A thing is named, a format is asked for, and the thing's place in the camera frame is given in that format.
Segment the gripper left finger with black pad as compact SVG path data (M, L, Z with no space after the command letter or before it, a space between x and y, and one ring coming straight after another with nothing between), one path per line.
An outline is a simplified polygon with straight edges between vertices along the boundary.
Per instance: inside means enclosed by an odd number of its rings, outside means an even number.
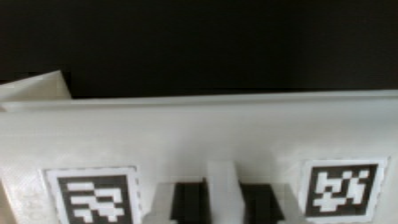
M171 220L176 224L212 224L206 181L176 183Z

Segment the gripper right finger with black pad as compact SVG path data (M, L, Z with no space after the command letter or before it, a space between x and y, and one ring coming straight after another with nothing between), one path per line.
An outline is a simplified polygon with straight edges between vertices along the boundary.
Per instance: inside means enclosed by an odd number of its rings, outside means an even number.
M243 196L242 224L277 224L284 214L272 186L267 183L240 184Z

